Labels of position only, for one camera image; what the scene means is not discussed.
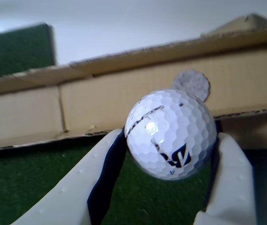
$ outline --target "golf ball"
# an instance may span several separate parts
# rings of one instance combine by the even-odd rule
[[[208,161],[217,132],[201,100],[182,90],[159,90],[134,105],[125,137],[133,158],[146,173],[179,180]]]

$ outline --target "tan cardboard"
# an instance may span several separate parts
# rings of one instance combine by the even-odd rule
[[[257,142],[243,139],[240,129],[246,132],[245,126],[237,125],[246,125],[247,119],[224,118],[267,113],[267,30],[216,35],[0,77],[0,148],[121,128],[142,96],[170,88],[174,77],[187,69],[207,76],[211,94],[206,105],[222,119],[224,131],[235,135],[242,147],[257,147]],[[267,137],[267,126],[252,132]]]
[[[217,34],[224,34],[229,32],[246,31],[246,30],[257,30],[267,28],[267,18],[264,18],[258,14],[249,14],[240,16],[217,29],[203,34],[203,37],[208,37]]]
[[[0,96],[0,147],[35,143],[63,133],[57,87]]]
[[[81,132],[119,128],[142,96],[170,88],[174,77],[187,69],[210,81],[206,105],[213,116],[267,109],[267,49],[261,48],[67,83],[61,87],[66,127]]]

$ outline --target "green mat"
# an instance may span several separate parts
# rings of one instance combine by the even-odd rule
[[[54,65],[52,45],[46,24],[0,34],[0,76]]]
[[[41,25],[0,35],[0,75],[54,63],[51,31]],[[97,142],[68,140],[0,152],[0,225],[19,218]],[[104,225],[193,223],[204,206],[209,169],[183,181],[143,173],[127,154]]]

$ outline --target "white background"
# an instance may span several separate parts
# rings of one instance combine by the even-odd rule
[[[0,0],[0,32],[48,23],[59,64],[195,38],[267,0]]]

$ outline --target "cardboard edge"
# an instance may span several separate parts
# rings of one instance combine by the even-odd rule
[[[113,129],[94,132],[94,133],[86,133],[86,134],[82,134],[82,135],[75,135],[75,136],[68,136],[67,133],[63,133],[62,135],[59,135],[59,138],[56,138],[56,139],[49,139],[49,140],[45,140],[45,141],[31,142],[31,143],[19,144],[19,145],[3,146],[3,147],[0,147],[0,151],[12,150],[12,149],[18,149],[18,148],[24,148],[24,147],[30,147],[30,146],[37,146],[37,145],[43,145],[43,144],[50,144],[50,143],[55,143],[55,142],[59,142],[59,141],[63,141],[63,140],[74,140],[74,139],[79,139],[79,138],[83,138],[83,137],[105,136],[111,131],[113,131]]]
[[[267,29],[217,34],[0,76],[0,94],[267,44]]]

